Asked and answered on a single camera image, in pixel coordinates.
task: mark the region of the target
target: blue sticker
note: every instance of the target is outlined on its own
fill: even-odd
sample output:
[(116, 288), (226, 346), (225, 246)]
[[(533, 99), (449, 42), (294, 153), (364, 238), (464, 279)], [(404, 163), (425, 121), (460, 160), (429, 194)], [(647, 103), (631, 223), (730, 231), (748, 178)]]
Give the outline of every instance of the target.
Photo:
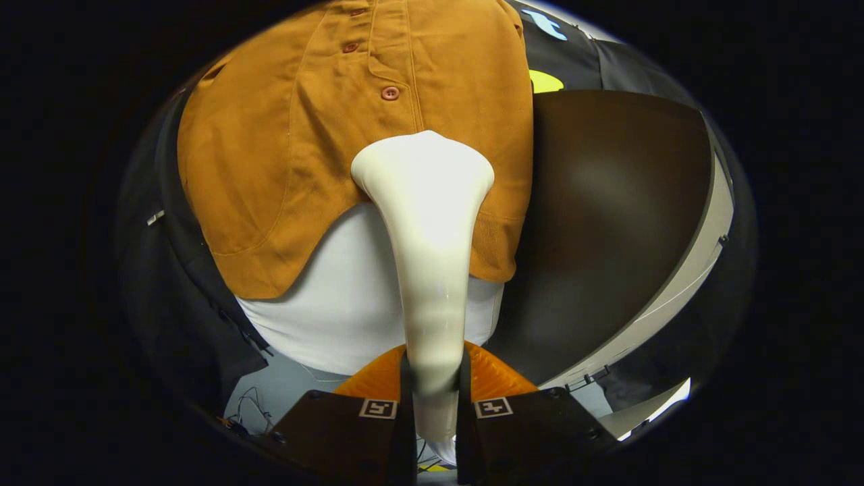
[(555, 22), (552, 22), (548, 18), (546, 18), (545, 15), (543, 15), (539, 12), (532, 12), (531, 10), (522, 9), (522, 11), (525, 12), (526, 14), (530, 15), (531, 20), (534, 21), (534, 24), (537, 25), (540, 28), (540, 30), (542, 30), (546, 34), (549, 34), (549, 35), (555, 37), (556, 39), (561, 39), (562, 41), (567, 40), (567, 37), (564, 34), (555, 30), (555, 27), (561, 27), (561, 26)]

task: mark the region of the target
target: brown curved surface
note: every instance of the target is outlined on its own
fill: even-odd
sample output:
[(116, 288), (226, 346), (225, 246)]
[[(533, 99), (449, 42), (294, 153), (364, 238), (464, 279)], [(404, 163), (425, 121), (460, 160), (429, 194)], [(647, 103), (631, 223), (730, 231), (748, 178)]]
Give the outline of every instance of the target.
[(697, 110), (644, 94), (534, 96), (534, 184), (495, 335), (528, 380), (576, 364), (662, 290), (708, 201)]

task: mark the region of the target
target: orange shirt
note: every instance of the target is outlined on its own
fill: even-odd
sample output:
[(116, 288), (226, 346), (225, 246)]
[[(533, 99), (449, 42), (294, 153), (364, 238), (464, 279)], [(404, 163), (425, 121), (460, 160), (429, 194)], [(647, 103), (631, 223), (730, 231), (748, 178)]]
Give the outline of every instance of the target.
[(369, 201), (354, 156), (436, 131), (495, 171), (469, 270), (505, 282), (530, 197), (531, 97), (522, 23), (503, 0), (322, 3), (209, 69), (182, 115), (178, 169), (228, 288), (275, 298), (333, 222)]

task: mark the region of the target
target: black fabric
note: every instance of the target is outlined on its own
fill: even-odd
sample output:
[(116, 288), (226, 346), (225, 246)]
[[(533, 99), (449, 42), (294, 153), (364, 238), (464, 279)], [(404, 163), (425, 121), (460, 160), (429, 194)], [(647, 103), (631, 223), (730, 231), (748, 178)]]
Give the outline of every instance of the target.
[(219, 278), (182, 192), (176, 132), (187, 96), (154, 118), (121, 186), (119, 291), (154, 370), (178, 393), (221, 414), (240, 377), (267, 366), (245, 336), (262, 347), (266, 342)]
[[(597, 51), (584, 32), (562, 19), (524, 3), (508, 1), (508, 4), (522, 18), (529, 69), (555, 76), (563, 83), (564, 90), (602, 88)], [(523, 10), (543, 13), (550, 21), (558, 24), (556, 30), (564, 34), (567, 40), (563, 41), (543, 32)]]
[(603, 89), (651, 94), (698, 109), (687, 90), (636, 48), (593, 40), (600, 58)]

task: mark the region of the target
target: yellow sticker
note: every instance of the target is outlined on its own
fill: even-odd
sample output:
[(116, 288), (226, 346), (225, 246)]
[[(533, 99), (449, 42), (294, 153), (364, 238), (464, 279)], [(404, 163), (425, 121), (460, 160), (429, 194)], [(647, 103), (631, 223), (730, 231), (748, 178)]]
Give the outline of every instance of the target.
[(564, 83), (551, 74), (546, 74), (533, 69), (528, 70), (531, 80), (534, 81), (534, 93), (547, 93), (559, 91), (564, 88)]

